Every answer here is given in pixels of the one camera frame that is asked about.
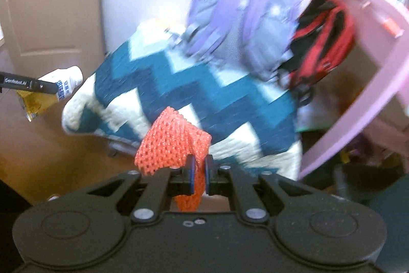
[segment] quilted blanket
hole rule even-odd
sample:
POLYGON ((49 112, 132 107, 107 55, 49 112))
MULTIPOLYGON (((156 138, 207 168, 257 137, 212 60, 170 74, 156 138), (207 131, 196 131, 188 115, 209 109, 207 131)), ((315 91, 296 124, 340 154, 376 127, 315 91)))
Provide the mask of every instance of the quilted blanket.
POLYGON ((68 101, 69 134, 94 134, 138 147, 167 107, 212 136, 216 163, 296 179, 301 143, 291 94, 246 71, 196 63, 168 46, 169 34, 141 24, 68 101))

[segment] mesh bag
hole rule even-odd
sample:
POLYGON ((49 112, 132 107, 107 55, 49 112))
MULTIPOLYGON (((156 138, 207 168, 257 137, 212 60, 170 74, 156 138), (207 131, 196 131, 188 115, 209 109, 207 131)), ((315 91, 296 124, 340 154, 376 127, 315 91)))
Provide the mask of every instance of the mesh bag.
POLYGON ((135 156, 135 166, 153 175, 163 167, 182 167, 188 154, 196 158, 195 193, 175 197, 181 211, 195 211, 205 191, 204 159, 209 153, 211 136, 196 128, 171 107, 152 124, 135 156))

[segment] red and black bag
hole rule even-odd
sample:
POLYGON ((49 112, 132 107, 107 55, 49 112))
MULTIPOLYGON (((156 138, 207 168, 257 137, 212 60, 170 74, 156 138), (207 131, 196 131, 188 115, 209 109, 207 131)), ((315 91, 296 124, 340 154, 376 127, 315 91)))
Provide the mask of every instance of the red and black bag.
POLYGON ((281 85, 300 99, 312 98, 311 86, 341 64, 354 45, 354 33, 353 18, 342 0, 312 0, 291 42, 294 56, 279 67, 281 85))

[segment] backpack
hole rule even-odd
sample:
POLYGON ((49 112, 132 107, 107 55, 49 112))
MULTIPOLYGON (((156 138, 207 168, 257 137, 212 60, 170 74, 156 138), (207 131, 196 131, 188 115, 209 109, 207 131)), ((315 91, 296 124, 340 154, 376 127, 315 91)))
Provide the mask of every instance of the backpack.
POLYGON ((301 0, 192 0, 182 50, 196 61, 229 64, 263 81, 287 60, 301 0))
POLYGON ((282 87, 292 89, 302 105, 312 99, 313 84, 342 63, 351 51, 354 22, 342 0, 312 0, 299 18, 290 44, 293 57, 278 69, 282 87))

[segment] purple backpack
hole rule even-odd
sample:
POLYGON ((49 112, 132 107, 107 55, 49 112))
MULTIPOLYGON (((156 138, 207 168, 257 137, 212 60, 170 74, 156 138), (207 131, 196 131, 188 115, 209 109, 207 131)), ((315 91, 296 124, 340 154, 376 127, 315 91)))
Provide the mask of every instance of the purple backpack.
POLYGON ((240 67, 263 81, 292 57, 301 0, 192 0, 185 55, 240 67))

